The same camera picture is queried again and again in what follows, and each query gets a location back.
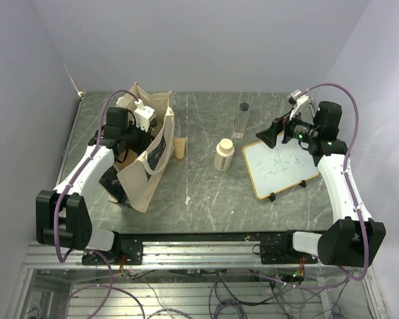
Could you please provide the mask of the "cream canvas tote bag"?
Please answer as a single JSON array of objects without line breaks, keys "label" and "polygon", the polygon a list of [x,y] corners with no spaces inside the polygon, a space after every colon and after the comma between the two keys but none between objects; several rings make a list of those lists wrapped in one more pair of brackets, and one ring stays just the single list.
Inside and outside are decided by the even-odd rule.
[{"label": "cream canvas tote bag", "polygon": [[111,203],[131,207],[145,213],[172,156],[175,118],[171,108],[172,93],[150,94],[137,83],[130,88],[145,106],[155,110],[157,126],[147,136],[150,145],[142,152],[130,150],[128,157],[119,157],[100,178],[99,183]]}]

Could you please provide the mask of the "beige squeeze tube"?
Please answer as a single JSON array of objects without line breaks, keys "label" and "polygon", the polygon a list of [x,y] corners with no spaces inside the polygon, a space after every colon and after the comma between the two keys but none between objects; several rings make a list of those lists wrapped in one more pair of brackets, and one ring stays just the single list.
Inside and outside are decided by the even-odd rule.
[{"label": "beige squeeze tube", "polygon": [[174,138],[173,140],[174,151],[177,161],[183,161],[185,158],[186,142],[186,138]]}]

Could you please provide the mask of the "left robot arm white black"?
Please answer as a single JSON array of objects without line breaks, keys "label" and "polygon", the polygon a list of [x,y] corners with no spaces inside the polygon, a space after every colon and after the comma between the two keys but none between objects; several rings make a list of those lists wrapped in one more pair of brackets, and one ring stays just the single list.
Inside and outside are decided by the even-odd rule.
[{"label": "left robot arm white black", "polygon": [[87,200],[100,178],[129,152],[143,152],[150,143],[149,127],[156,113],[142,103],[134,110],[110,107],[89,141],[82,159],[53,190],[36,198],[37,242],[70,250],[95,249],[104,262],[117,263],[122,247],[112,231],[93,227]]}]

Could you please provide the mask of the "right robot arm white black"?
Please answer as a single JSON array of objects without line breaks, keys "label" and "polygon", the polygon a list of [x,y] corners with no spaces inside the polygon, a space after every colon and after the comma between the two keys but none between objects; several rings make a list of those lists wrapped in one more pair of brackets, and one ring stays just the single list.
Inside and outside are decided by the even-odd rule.
[{"label": "right robot arm white black", "polygon": [[350,170],[346,143],[337,138],[341,105],[322,101],[311,123],[301,118],[305,103],[292,100],[292,109],[256,134],[268,148],[297,140],[307,145],[314,165],[322,175],[329,194],[333,224],[323,233],[292,231],[291,240],[280,246],[281,258],[294,263],[303,253],[325,265],[366,268],[372,264],[386,235],[383,223],[376,222],[360,198]]}]

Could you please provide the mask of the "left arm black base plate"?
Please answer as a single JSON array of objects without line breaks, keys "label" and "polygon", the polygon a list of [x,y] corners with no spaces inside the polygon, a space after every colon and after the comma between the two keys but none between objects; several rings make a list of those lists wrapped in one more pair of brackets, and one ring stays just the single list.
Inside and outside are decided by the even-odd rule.
[{"label": "left arm black base plate", "polygon": [[[101,253],[111,265],[141,265],[143,250],[143,244],[134,240],[122,241],[119,249],[108,252],[101,251]],[[97,253],[85,254],[81,259],[81,263],[84,266],[106,265],[104,259]]]}]

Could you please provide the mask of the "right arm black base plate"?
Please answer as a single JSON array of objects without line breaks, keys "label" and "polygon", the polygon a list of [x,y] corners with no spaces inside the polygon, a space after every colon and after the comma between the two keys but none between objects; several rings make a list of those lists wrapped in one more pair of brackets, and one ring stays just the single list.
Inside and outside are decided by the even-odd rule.
[{"label": "right arm black base plate", "polygon": [[293,248],[293,231],[260,233],[258,254],[263,265],[299,264],[304,253]]}]

